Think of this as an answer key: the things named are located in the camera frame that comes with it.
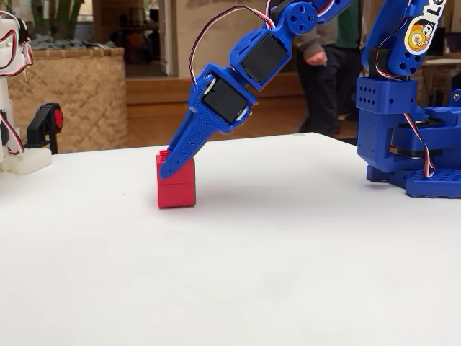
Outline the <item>person's right hand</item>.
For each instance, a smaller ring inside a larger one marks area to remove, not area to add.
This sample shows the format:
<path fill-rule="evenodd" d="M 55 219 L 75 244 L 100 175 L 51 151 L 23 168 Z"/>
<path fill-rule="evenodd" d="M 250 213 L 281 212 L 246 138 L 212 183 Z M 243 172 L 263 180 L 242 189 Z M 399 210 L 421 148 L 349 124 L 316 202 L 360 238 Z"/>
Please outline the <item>person's right hand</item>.
<path fill-rule="evenodd" d="M 324 50 L 310 55 L 304 55 L 305 62 L 310 66 L 325 66 L 327 63 L 327 56 Z"/>

